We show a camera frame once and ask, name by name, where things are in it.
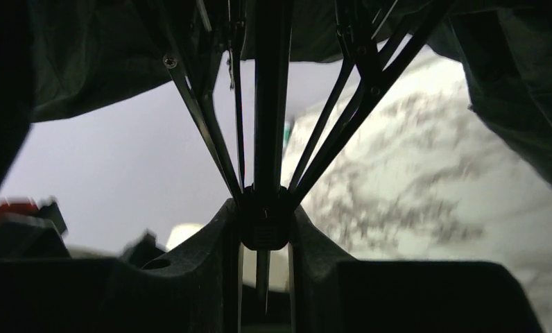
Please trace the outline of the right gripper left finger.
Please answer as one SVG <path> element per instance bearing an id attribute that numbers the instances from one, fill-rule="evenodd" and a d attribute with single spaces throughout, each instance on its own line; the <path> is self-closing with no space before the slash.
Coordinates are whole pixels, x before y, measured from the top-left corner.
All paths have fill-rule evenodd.
<path id="1" fill-rule="evenodd" d="M 0 259 L 0 332 L 239 332 L 236 207 L 153 257 Z"/>

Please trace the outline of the pink folding umbrella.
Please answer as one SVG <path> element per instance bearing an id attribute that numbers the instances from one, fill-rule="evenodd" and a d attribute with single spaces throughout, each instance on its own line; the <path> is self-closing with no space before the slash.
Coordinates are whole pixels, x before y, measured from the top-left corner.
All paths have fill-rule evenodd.
<path id="1" fill-rule="evenodd" d="M 552 1 L 0 1 L 0 186 L 37 121 L 175 83 L 236 207 L 239 245 L 291 244 L 301 200 L 424 46 L 552 183 Z M 291 62 L 342 60 L 356 94 L 288 187 L 275 143 Z"/>

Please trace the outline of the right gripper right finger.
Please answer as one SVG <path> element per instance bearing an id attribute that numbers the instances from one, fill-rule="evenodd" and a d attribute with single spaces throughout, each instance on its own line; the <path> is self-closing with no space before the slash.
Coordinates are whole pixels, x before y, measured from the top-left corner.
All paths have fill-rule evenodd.
<path id="1" fill-rule="evenodd" d="M 294 332 L 541 332 L 520 283 L 482 261 L 364 261 L 295 211 Z"/>

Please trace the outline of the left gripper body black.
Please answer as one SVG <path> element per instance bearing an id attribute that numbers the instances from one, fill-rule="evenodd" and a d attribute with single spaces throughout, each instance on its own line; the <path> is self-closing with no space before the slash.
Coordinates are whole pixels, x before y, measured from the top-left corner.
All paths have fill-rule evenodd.
<path id="1" fill-rule="evenodd" d="M 0 203 L 0 259 L 68 258 L 67 225 L 57 201 L 31 199 Z"/>

